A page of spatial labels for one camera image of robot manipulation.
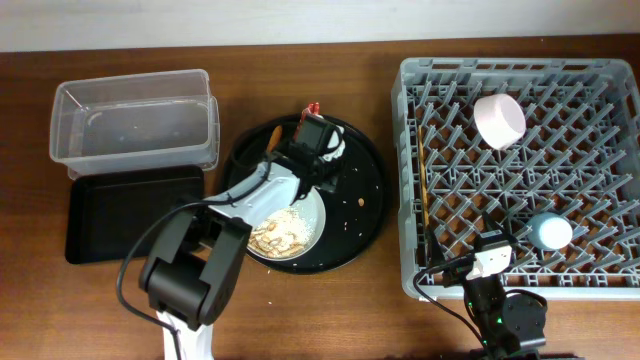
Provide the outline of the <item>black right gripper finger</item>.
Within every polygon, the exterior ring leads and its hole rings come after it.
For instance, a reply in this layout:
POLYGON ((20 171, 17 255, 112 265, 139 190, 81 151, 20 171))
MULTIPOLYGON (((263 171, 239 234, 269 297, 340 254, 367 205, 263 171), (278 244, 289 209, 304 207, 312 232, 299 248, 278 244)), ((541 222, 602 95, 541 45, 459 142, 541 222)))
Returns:
POLYGON ((504 229, 486 211, 482 213, 482 220, 484 224, 484 231, 480 234, 482 238, 505 235, 504 229))
POLYGON ((435 235, 435 232, 431 226, 431 260, 429 263, 429 268, 438 268, 442 264, 445 263, 445 257, 438 242, 438 239, 435 235))

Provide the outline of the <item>white napkin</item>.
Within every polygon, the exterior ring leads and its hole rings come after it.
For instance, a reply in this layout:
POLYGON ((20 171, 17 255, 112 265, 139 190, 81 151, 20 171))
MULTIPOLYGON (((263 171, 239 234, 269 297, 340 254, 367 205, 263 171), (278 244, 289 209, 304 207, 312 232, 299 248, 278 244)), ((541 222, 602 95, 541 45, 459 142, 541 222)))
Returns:
POLYGON ((343 136, 344 136, 344 128, 341 126, 336 126, 335 129, 331 132, 328 145, 323 150, 323 153, 321 156, 321 158, 325 162, 338 160, 339 158, 342 157, 345 149, 345 142, 344 142, 343 136))

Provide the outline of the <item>blue plastic cup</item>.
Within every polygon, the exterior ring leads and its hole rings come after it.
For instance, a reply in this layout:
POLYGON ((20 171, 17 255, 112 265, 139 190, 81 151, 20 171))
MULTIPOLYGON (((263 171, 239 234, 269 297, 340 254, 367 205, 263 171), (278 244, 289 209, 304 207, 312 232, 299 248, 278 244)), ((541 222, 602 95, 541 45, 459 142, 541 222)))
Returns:
POLYGON ((563 216, 552 212, 544 212, 533 216, 527 226, 531 232, 528 241, 541 250, 559 250, 567 246, 573 239, 573 228, 563 216))

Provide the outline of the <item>orange carrot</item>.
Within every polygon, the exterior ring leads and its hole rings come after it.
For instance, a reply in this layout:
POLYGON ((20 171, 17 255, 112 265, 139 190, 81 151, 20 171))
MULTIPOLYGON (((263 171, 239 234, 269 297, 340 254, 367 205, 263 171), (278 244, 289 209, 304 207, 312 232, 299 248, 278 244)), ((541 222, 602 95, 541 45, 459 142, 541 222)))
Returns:
POLYGON ((278 125, 273 129, 271 136, 269 138, 269 142, 266 147, 267 153, 271 153, 277 147, 277 145, 281 140, 282 133, 283 133, 283 128, 281 125, 278 125))

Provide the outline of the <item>red snack wrapper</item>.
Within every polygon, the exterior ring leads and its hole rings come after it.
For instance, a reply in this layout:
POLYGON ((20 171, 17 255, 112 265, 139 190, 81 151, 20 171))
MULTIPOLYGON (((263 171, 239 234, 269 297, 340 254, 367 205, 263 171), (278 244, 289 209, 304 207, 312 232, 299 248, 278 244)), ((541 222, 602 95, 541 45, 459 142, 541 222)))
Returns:
POLYGON ((294 137, 297 137, 299 131, 301 130, 304 124, 305 119, 311 115, 317 116, 319 114, 319 109, 320 109, 319 103, 315 102, 315 103, 309 103, 308 106, 302 110, 300 120, 298 122, 296 131, 294 133, 294 137))

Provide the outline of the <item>white plate with food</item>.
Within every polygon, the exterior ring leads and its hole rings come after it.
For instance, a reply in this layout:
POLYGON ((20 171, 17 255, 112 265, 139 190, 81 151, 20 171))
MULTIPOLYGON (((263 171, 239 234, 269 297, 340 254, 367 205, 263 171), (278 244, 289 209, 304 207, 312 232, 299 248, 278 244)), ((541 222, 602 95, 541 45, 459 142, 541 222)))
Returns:
POLYGON ((268 261, 293 260, 310 251, 321 238, 326 209, 319 192, 313 189, 305 199, 268 216, 253 229, 248 250, 268 261))

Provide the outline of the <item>pink bowl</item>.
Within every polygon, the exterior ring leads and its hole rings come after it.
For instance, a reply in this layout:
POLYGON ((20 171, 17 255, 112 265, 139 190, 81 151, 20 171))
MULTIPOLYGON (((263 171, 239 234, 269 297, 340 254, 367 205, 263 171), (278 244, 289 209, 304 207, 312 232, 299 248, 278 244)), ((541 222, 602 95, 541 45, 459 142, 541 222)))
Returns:
POLYGON ((524 113, 517 101, 507 94, 477 100, 473 116, 482 139, 496 150, 507 149, 526 132, 524 113))

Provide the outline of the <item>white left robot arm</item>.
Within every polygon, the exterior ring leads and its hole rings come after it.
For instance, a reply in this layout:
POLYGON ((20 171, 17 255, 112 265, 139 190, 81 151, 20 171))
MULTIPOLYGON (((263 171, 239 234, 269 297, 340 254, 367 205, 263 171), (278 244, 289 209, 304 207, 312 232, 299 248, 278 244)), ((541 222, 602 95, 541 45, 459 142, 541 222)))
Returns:
POLYGON ((312 189, 334 189, 345 144, 287 141, 231 189, 190 200, 140 237, 154 239, 138 278, 154 315, 121 303, 163 330, 167 359, 212 358, 213 324, 228 304, 253 229, 312 189))

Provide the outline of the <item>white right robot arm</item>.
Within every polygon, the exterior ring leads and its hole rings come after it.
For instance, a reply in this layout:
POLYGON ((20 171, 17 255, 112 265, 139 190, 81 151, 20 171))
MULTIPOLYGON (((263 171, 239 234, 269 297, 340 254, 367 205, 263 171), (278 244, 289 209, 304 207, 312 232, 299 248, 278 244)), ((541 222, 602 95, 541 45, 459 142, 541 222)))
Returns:
POLYGON ((445 257, 428 227, 424 272, 440 273, 445 287, 462 287, 469 316, 463 323, 482 346, 472 353, 474 359, 537 359, 538 349, 546 344, 547 300, 527 290, 504 288, 501 274, 511 266, 516 238, 487 213, 482 220, 484 228, 473 249, 452 259, 445 257))

